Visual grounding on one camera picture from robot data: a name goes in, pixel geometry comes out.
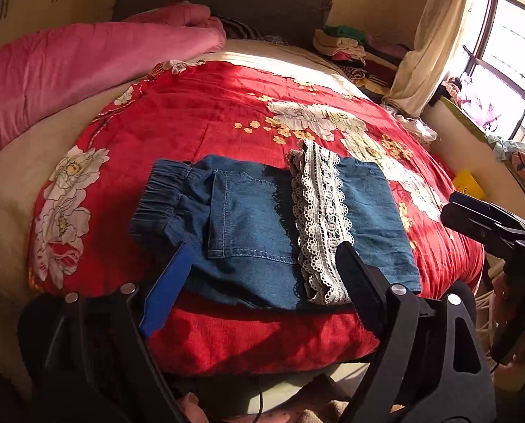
beige bed sheet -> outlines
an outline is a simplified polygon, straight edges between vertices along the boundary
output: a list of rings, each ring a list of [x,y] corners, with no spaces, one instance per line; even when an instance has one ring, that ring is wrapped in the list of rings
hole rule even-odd
[[[201,58],[255,67],[364,97],[332,64],[300,48],[230,41],[222,52]],[[84,127],[129,84],[101,92],[40,121],[0,151],[0,369],[24,393],[29,392],[29,380],[16,343],[16,322],[21,308],[33,297],[27,284],[26,259],[34,202]]]

pile of clothes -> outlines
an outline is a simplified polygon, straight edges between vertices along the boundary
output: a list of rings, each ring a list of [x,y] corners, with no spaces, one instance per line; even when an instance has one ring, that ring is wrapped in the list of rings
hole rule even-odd
[[[378,104],[390,90],[398,66],[410,50],[404,45],[391,44],[347,25],[316,29],[313,46]]]

silver bolt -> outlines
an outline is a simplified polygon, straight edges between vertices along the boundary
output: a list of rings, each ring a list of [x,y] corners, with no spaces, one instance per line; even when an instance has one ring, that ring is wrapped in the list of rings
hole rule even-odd
[[[135,291],[135,288],[137,288],[137,286],[133,283],[124,283],[120,286],[120,292],[122,294],[131,294]]]
[[[69,293],[64,297],[64,301],[67,304],[72,304],[73,302],[76,302],[79,299],[79,295],[77,293]]]
[[[404,295],[407,293],[407,289],[403,285],[396,284],[391,286],[391,292],[397,295]]]
[[[461,304],[461,298],[458,297],[456,294],[449,294],[446,299],[452,304],[452,305],[460,305]]]

floral bedspread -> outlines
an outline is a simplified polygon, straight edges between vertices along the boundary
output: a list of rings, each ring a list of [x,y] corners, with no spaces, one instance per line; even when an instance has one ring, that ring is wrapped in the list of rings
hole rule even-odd
[[[452,182],[385,110],[325,87],[211,61],[158,65],[80,135],[36,203],[32,285],[95,296],[146,275],[150,258],[128,230],[158,158],[197,162],[217,154],[287,168],[286,153],[304,137],[380,166],[423,296],[438,298],[458,279],[477,284],[481,245],[440,221]],[[376,346],[350,309],[334,315],[262,311],[218,305],[187,291],[149,339],[160,368],[185,376],[315,369]]]

headboard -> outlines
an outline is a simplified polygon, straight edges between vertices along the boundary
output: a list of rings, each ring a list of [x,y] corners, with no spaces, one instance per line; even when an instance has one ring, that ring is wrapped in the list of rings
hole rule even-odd
[[[148,11],[173,0],[116,0],[112,20]],[[230,17],[279,35],[293,45],[310,48],[314,29],[323,28],[331,0],[189,0],[210,7],[213,14]]]

